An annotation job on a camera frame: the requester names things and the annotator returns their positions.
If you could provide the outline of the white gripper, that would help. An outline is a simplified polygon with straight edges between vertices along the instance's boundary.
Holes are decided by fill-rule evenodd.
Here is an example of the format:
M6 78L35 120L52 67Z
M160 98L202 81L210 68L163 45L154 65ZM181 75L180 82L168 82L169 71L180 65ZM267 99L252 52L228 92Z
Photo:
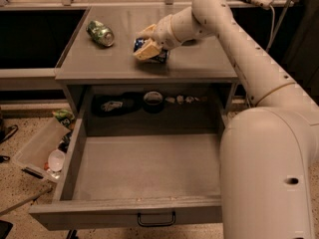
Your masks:
M171 15L165 16L157 24L151 24L138 32L134 43L134 56L138 60L156 61L162 48L172 50L180 45L172 30L171 19Z

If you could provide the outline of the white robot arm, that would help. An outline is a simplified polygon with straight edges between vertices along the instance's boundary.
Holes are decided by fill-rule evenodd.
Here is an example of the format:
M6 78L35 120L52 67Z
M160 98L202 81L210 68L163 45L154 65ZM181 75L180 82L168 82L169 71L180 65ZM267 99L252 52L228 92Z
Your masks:
M319 108L236 23L226 0L190 7L140 32L140 60L214 35L251 103L220 144L225 239L316 239L309 166L319 155Z

